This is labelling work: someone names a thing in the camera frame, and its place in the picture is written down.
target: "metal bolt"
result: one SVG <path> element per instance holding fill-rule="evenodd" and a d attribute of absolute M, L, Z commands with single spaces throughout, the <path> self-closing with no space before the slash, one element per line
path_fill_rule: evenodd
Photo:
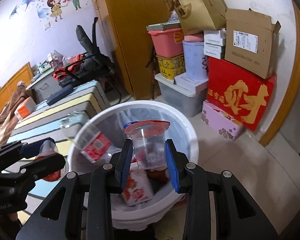
<path fill-rule="evenodd" d="M 73 179 L 74 177 L 75 177 L 75 173 L 73 171 L 68 172 L 68 174 L 67 174 L 68 179 Z"/>
<path fill-rule="evenodd" d="M 195 164 L 194 163 L 187 163 L 186 166 L 187 166 L 188 169 L 191 169 L 191 170 L 195 168 Z"/>
<path fill-rule="evenodd" d="M 112 168 L 112 164 L 111 164 L 111 163 L 106 163 L 106 164 L 103 165 L 103 168 L 104 168 L 105 170 L 109 170 L 109 169 Z"/>
<path fill-rule="evenodd" d="M 224 171 L 223 176 L 225 176 L 226 178 L 230 178 L 232 176 L 232 173 L 230 171 Z"/>
<path fill-rule="evenodd" d="M 14 193 L 14 188 L 12 187 L 11 189 L 9 189 L 9 194 L 12 195 Z"/>

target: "yellow container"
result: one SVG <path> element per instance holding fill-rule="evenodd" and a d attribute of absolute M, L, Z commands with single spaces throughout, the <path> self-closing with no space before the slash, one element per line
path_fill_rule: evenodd
<path fill-rule="evenodd" d="M 185 57 L 184 55 L 166 58 L 156 55 L 158 58 L 159 69 L 162 76 L 167 79 L 173 80 L 175 76 L 178 76 L 186 71 Z"/>

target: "brown blanket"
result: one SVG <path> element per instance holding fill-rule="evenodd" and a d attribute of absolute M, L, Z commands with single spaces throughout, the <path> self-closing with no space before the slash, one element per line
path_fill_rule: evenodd
<path fill-rule="evenodd" d="M 0 146 L 4 145 L 18 123 L 14 111 L 27 98 L 26 88 L 21 85 L 12 94 L 6 108 L 0 114 Z"/>

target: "gray drawer cabinet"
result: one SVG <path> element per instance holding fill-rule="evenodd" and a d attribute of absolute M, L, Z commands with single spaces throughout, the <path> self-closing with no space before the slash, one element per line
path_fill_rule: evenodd
<path fill-rule="evenodd" d="M 44 73 L 34 83 L 27 87 L 27 89 L 34 89 L 36 93 L 37 104 L 43 102 L 49 96 L 62 89 L 62 87 L 59 86 L 59 82 L 52 77 L 52 73 L 53 71 L 48 71 L 48 73 Z"/>

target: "white carton with strawberry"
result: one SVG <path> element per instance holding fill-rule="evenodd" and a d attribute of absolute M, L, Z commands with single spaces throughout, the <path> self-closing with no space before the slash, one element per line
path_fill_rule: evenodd
<path fill-rule="evenodd" d="M 152 199 L 153 191 L 145 170 L 138 170 L 137 163 L 130 166 L 127 186 L 122 197 L 128 206 L 134 206 Z"/>

